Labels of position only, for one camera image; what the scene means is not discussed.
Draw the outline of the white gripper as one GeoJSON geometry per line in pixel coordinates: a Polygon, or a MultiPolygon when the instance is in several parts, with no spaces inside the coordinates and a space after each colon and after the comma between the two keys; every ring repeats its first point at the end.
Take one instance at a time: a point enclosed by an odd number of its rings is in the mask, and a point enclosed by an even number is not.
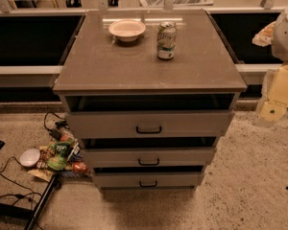
{"type": "Polygon", "coordinates": [[[268,70],[262,87],[263,102],[257,106],[258,117],[266,123],[276,123],[288,108],[288,62],[277,70],[268,70]]]}

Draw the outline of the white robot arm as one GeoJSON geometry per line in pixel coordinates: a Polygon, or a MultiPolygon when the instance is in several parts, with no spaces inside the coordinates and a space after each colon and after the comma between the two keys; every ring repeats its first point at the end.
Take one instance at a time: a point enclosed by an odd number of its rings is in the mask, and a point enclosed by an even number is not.
{"type": "Polygon", "coordinates": [[[264,78],[262,97],[256,113],[260,126],[272,126],[288,110],[288,6],[276,21],[257,33],[252,43],[257,46],[272,46],[272,55],[282,64],[279,69],[269,70],[264,78]]]}

